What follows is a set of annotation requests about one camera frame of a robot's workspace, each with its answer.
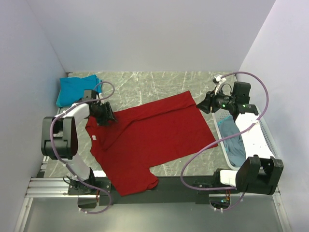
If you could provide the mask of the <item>red t shirt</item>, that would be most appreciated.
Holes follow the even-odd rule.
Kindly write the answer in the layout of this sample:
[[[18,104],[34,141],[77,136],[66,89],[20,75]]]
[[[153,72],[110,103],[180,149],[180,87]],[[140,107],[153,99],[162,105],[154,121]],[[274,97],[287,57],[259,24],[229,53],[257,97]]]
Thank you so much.
[[[85,129],[91,154],[121,196],[150,190],[150,172],[166,162],[200,151],[215,138],[189,91],[115,113],[100,126],[94,117]]]

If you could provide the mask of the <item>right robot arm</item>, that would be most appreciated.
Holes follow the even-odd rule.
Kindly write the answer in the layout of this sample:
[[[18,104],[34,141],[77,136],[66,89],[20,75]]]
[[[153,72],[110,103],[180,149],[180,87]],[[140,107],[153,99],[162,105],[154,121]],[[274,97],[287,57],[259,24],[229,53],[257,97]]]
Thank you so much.
[[[251,85],[235,82],[229,95],[223,92],[224,83],[216,82],[214,90],[207,92],[197,105],[206,114],[226,110],[230,115],[217,126],[221,145],[231,170],[219,170],[212,180],[218,193],[229,186],[240,192],[272,195],[275,193],[284,165],[275,158],[264,138],[259,110],[250,104]]]

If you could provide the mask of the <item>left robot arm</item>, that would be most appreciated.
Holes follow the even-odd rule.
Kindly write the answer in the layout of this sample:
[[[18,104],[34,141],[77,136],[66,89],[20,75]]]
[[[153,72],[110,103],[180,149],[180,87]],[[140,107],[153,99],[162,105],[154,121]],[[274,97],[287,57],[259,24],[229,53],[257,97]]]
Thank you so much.
[[[63,179],[69,180],[69,187],[84,194],[94,192],[106,194],[110,184],[97,181],[93,170],[78,154],[78,135],[76,126],[86,118],[93,117],[96,126],[108,126],[116,118],[112,107],[95,90],[85,90],[84,97],[56,116],[48,116],[42,122],[42,154],[52,160],[60,161],[71,174]]]

